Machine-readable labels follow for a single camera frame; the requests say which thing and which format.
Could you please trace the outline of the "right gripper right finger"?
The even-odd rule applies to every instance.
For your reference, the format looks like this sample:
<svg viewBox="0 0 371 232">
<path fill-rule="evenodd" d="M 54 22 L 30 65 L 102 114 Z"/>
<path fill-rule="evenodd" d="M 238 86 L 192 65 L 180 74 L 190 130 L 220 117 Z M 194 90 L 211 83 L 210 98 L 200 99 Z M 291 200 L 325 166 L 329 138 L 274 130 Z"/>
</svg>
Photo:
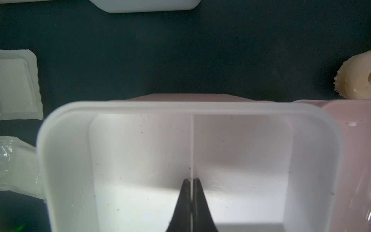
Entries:
<svg viewBox="0 0 371 232">
<path fill-rule="evenodd" d="M 193 232 L 218 232 L 198 178 L 193 180 L 192 220 Z"/>
</svg>

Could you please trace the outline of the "blue box orange handle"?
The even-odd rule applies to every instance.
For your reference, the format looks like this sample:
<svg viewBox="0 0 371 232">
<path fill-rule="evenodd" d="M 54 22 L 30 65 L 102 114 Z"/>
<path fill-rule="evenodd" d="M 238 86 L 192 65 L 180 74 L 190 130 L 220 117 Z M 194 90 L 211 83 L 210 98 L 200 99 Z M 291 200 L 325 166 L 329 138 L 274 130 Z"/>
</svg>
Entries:
<svg viewBox="0 0 371 232">
<path fill-rule="evenodd" d="M 108 13 L 140 13 L 192 10 L 201 0 L 91 0 Z"/>
</svg>

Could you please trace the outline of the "pink first aid box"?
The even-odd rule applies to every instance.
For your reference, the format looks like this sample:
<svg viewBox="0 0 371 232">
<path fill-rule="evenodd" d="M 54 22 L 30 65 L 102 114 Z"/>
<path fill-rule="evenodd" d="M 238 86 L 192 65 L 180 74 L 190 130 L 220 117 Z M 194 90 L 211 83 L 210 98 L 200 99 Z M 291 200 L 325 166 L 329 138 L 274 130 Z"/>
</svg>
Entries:
<svg viewBox="0 0 371 232">
<path fill-rule="evenodd" d="M 371 102 L 151 94 L 51 113 L 37 154 L 54 232 L 165 232 L 198 178 L 218 232 L 368 232 Z"/>
</svg>

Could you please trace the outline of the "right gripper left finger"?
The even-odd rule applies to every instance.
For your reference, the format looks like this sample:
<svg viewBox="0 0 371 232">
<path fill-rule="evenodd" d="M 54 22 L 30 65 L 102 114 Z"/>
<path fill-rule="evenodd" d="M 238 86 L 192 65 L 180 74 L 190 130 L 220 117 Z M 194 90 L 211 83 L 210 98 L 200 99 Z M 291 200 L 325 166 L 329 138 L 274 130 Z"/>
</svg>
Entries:
<svg viewBox="0 0 371 232">
<path fill-rule="evenodd" d="M 179 197 L 174 209 L 172 219 L 166 232 L 191 231 L 191 193 L 190 181 L 185 179 L 182 183 Z"/>
</svg>

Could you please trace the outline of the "gauze packet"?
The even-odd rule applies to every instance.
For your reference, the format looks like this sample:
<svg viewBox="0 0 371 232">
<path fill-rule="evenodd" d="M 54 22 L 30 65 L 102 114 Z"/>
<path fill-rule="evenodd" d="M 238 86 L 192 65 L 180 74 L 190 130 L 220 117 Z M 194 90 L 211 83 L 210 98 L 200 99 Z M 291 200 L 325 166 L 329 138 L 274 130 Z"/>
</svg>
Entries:
<svg viewBox="0 0 371 232">
<path fill-rule="evenodd" d="M 17 137 L 1 136 L 1 191 L 45 200 L 36 147 Z"/>
<path fill-rule="evenodd" d="M 1 50 L 1 120 L 43 120 L 36 55 Z"/>
</svg>

